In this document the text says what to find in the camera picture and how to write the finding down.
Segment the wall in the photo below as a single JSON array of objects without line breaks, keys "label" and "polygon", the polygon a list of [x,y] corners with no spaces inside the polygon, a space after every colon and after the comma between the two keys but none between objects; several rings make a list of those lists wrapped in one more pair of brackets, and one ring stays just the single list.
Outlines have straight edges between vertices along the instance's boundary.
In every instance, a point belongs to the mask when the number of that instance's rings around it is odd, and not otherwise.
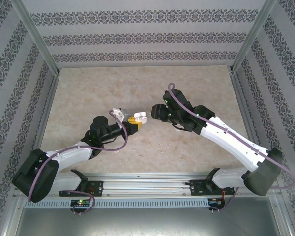
[{"label": "wall", "polygon": [[34,147],[53,78],[11,3],[0,0],[0,221],[11,179]]},{"label": "wall", "polygon": [[232,65],[265,0],[25,0],[58,67]]},{"label": "wall", "polygon": [[[280,149],[295,172],[295,0],[275,4],[237,76],[261,145]],[[283,196],[295,228],[295,187]]]}]

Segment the beige floor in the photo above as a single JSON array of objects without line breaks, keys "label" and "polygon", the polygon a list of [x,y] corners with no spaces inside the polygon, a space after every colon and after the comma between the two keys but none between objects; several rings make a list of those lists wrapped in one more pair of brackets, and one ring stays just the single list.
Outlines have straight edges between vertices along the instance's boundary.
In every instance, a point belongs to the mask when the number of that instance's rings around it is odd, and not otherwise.
[{"label": "beige floor", "polygon": [[[56,150],[78,142],[95,116],[108,115],[113,107],[150,113],[163,103],[168,83],[174,82],[193,106],[205,105],[234,130],[246,136],[226,66],[65,68],[41,149]],[[116,148],[123,138],[107,144]],[[153,120],[118,153],[102,152],[98,157],[75,164],[84,173],[196,172],[232,168],[241,164],[212,141],[195,133],[175,131],[169,123]]]}]

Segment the enclosure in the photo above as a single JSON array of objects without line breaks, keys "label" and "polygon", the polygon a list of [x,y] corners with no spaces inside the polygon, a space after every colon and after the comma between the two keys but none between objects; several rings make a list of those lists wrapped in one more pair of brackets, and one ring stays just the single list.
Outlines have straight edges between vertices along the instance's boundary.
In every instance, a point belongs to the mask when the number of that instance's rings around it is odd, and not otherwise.
[{"label": "enclosure", "polygon": [[[241,188],[220,215],[191,202],[129,207],[189,201],[179,183],[242,166],[214,142],[150,116],[169,82],[193,106],[282,151],[295,173],[295,0],[0,0],[0,235],[47,226],[46,235],[295,235],[295,187],[265,197]],[[67,209],[26,203],[11,180],[30,152],[77,143],[113,107],[145,111],[147,123],[120,152],[69,168],[106,184],[87,218],[98,228]],[[291,182],[283,171],[277,179]]]}]

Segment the robotic arm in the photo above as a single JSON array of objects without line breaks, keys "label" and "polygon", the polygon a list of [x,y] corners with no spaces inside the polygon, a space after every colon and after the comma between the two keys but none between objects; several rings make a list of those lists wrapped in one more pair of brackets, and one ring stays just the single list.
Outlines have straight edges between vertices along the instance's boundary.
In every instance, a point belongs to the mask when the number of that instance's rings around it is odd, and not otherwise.
[{"label": "robotic arm", "polygon": [[[147,121],[145,112],[130,116],[125,109],[113,108],[113,114],[122,122],[128,136],[136,133]],[[93,159],[101,152],[101,150],[91,149],[88,146],[103,148],[104,144],[113,142],[118,136],[125,139],[121,125],[117,123],[108,125],[106,117],[97,116],[94,118],[90,130],[75,145],[56,151],[43,152],[40,149],[32,151],[14,176],[12,183],[26,196],[29,196],[30,188],[42,164],[53,154],[60,152],[43,168],[35,184],[31,200],[36,203],[49,193],[58,193],[66,189],[85,192],[88,179],[82,173],[76,170],[67,173],[60,173],[60,171],[80,161]]]},{"label": "robotic arm", "polygon": [[[183,131],[195,132],[213,142],[236,157],[243,165],[243,168],[223,170],[213,169],[206,178],[206,188],[214,192],[217,188],[226,187],[247,187],[251,192],[264,196],[272,186],[280,173],[280,168],[263,158],[260,153],[270,157],[278,163],[282,162],[282,153],[273,148],[267,150],[265,147],[256,145],[245,137],[228,127],[215,113],[205,106],[193,107],[180,90],[172,90],[174,96],[189,110],[197,116],[201,116],[215,124],[224,127],[224,130],[200,120],[186,112],[170,95],[165,91],[163,100],[165,104],[156,104],[152,108],[151,116],[162,122],[171,123],[173,127]],[[240,140],[252,145],[257,152],[247,147],[243,142],[232,136],[229,131],[236,134]]]}]

